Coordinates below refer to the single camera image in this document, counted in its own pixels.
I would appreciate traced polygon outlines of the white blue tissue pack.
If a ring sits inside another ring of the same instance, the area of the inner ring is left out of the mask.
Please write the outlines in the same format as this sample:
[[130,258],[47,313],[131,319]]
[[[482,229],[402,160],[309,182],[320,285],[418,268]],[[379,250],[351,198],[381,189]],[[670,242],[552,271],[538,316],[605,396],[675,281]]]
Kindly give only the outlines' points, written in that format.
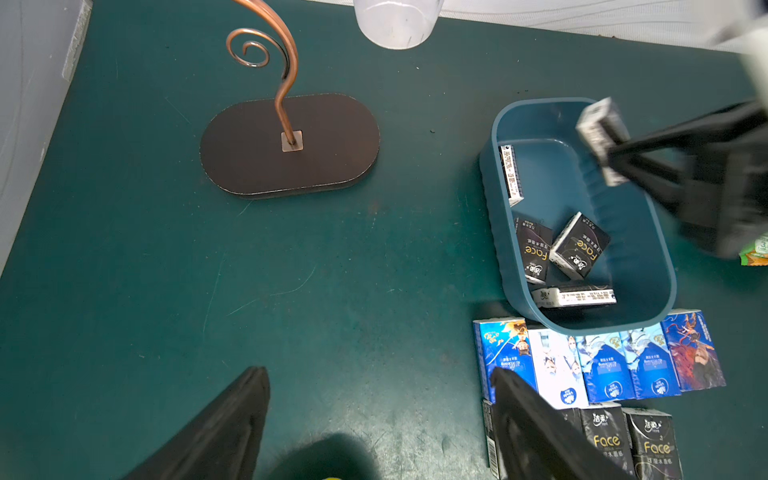
[[584,384],[575,338],[547,328],[529,331],[538,393],[557,410],[586,408]]

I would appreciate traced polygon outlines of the black tissue pack top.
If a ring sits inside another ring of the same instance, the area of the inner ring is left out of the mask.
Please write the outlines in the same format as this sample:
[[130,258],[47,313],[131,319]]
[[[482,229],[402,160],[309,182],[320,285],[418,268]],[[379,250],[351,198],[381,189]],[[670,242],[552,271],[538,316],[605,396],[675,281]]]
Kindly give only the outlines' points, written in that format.
[[576,130],[582,141],[596,157],[608,187],[616,187],[628,179],[608,163],[609,150],[629,139],[616,103],[611,97],[585,107],[577,121]]

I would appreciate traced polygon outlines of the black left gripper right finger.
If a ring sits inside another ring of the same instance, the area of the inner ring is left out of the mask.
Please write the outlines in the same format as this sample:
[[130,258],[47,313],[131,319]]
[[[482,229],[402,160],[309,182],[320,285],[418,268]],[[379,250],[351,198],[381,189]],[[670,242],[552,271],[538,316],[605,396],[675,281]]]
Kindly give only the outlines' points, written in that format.
[[493,430],[509,479],[629,479],[517,373],[497,368]]

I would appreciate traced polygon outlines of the dark blue tissue pack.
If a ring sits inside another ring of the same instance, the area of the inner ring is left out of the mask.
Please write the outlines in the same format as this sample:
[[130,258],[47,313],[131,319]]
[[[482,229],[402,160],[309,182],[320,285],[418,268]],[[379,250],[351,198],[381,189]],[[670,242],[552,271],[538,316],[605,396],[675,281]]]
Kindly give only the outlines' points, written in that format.
[[535,391],[538,390],[529,332],[523,318],[474,320],[473,331],[485,400],[495,402],[491,376],[496,368],[517,373]]

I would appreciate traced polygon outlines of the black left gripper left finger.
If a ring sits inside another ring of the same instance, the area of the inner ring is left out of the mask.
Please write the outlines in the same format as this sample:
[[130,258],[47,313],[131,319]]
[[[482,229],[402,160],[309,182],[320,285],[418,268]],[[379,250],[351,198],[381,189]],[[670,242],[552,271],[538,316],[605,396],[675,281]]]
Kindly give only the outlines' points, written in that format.
[[250,479],[270,401],[264,367],[248,367],[127,479]]

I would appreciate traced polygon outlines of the light blue tissue pack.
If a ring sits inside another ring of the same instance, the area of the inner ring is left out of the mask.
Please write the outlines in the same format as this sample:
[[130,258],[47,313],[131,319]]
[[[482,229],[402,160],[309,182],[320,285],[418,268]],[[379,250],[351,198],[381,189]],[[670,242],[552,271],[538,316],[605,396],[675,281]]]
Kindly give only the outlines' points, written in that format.
[[590,403],[636,398],[618,332],[579,336],[576,346]]
[[660,323],[623,331],[620,338],[637,400],[681,394]]

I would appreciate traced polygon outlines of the red blue tissue pack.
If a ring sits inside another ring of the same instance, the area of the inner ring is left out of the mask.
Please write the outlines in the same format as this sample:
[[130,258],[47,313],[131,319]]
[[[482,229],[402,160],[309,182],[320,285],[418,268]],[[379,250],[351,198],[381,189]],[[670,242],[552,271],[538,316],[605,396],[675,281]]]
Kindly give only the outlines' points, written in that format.
[[661,326],[682,392],[727,385],[701,310],[672,310]]

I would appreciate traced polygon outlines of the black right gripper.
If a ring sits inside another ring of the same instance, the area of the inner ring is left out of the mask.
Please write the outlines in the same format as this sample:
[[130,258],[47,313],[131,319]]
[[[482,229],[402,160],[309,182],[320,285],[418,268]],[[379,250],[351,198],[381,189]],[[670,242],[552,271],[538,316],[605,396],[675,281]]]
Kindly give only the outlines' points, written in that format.
[[[640,155],[692,147],[685,176]],[[767,232],[767,126],[759,100],[633,137],[608,150],[608,164],[665,209],[679,208],[683,236],[712,256],[736,258]]]

